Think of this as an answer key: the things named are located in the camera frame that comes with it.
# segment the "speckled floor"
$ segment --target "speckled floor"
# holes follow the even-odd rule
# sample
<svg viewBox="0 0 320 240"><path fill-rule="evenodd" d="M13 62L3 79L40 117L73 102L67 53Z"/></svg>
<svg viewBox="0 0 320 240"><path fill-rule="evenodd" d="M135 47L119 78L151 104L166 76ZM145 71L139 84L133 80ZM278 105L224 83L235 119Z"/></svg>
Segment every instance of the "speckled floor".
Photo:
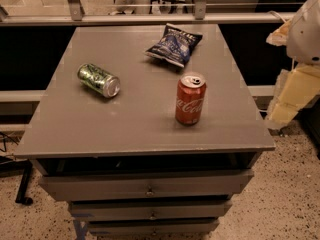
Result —
<svg viewBox="0 0 320 240"><path fill-rule="evenodd" d="M255 177L232 198L233 206L209 235L108 237L99 240L320 239L320 161L298 121L274 136L277 148L253 167ZM21 176L0 178L0 239L75 239L66 203L55 202L38 185L35 171L27 191L34 204L14 200ZM87 239L97 239L88 234Z"/></svg>

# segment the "blue snack bag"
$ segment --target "blue snack bag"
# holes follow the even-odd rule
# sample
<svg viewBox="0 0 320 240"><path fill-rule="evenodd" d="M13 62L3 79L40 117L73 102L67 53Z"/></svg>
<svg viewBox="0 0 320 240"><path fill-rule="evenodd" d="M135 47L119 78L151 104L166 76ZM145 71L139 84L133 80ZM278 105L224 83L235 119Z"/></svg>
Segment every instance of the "blue snack bag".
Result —
<svg viewBox="0 0 320 240"><path fill-rule="evenodd" d="M148 49L145 54L164 59L183 68L190 60L193 49L201 39L201 34L188 33L172 24L167 24L159 43Z"/></svg>

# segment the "red soda can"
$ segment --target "red soda can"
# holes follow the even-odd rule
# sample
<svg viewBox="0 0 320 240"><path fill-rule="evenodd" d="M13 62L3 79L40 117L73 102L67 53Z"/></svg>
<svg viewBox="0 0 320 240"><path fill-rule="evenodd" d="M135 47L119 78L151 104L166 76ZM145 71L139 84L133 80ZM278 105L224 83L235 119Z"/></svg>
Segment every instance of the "red soda can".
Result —
<svg viewBox="0 0 320 240"><path fill-rule="evenodd" d="M176 119L180 123L192 125L200 120L206 89L206 80L199 73L186 73L180 78L176 103Z"/></svg>

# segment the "soda can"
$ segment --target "soda can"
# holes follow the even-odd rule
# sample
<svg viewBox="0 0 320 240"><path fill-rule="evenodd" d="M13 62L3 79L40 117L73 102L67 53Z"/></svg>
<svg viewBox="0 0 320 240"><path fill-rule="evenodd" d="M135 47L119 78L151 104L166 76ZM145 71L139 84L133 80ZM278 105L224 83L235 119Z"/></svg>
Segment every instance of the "soda can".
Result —
<svg viewBox="0 0 320 240"><path fill-rule="evenodd" d="M120 91L119 78L93 64L81 65L78 78L83 84L106 98L116 96Z"/></svg>
<svg viewBox="0 0 320 240"><path fill-rule="evenodd" d="M193 125L200 120L206 80L203 75L190 72L178 82L176 119L184 125Z"/></svg>

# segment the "can top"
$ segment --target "can top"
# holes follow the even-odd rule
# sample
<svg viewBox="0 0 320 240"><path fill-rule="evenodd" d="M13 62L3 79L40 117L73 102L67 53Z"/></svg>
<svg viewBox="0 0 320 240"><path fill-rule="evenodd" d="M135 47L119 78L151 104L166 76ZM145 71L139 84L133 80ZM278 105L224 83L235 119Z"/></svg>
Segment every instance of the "can top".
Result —
<svg viewBox="0 0 320 240"><path fill-rule="evenodd" d="M199 88L206 82L203 75L197 72L189 72L182 75L180 78L183 85L189 88Z"/></svg>
<svg viewBox="0 0 320 240"><path fill-rule="evenodd" d="M103 96L111 98L116 96L120 91L120 80L118 77L112 77L110 80L106 81L103 88Z"/></svg>

